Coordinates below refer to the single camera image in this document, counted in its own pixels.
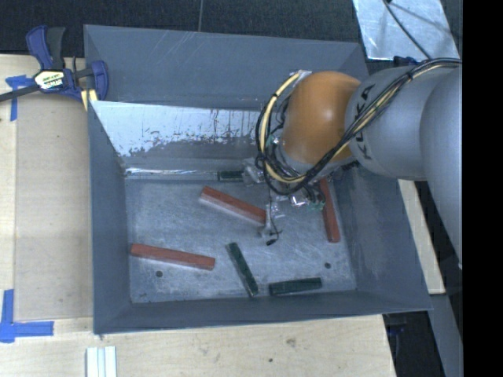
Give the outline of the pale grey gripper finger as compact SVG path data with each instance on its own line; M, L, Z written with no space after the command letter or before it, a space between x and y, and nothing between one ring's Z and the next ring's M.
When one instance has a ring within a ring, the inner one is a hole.
M258 233L261 237L279 237L281 230L277 227L276 217L278 208L276 203L266 205L266 220L264 226L259 227Z
M255 166L246 166L243 170L242 178L247 186L259 185L265 182L263 172Z

